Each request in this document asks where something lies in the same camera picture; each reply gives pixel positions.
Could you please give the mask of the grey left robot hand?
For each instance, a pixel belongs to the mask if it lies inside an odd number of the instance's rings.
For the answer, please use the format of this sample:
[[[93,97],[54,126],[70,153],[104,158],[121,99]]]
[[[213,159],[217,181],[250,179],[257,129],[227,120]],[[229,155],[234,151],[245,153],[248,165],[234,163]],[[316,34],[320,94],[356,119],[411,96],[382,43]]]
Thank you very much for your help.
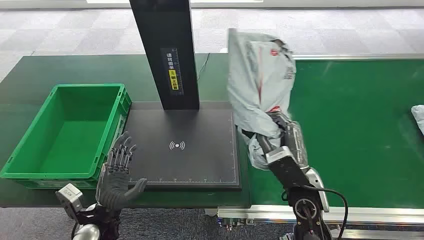
[[[130,183],[130,162],[137,149],[132,137],[125,131],[112,144],[98,178],[96,202],[110,211],[120,211],[140,196],[148,183],[140,178],[134,186]]]

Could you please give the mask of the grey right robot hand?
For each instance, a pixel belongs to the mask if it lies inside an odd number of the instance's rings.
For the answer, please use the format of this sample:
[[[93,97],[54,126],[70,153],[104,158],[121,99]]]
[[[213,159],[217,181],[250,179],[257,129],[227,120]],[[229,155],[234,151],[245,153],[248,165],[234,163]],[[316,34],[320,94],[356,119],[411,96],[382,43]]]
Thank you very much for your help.
[[[300,169],[305,173],[310,169],[308,163],[307,150],[304,144],[304,138],[301,126],[298,122],[291,120],[290,117],[281,111],[269,111],[267,113],[275,124],[280,129],[278,138],[269,137],[270,145],[272,149],[277,148],[277,143],[280,146],[286,146],[293,155],[295,163],[298,164]],[[249,149],[249,160],[251,165],[263,171],[267,171],[268,163],[265,158],[265,153],[262,147],[259,145],[258,134],[250,131],[241,129],[237,130],[242,134],[243,139],[248,145]]]

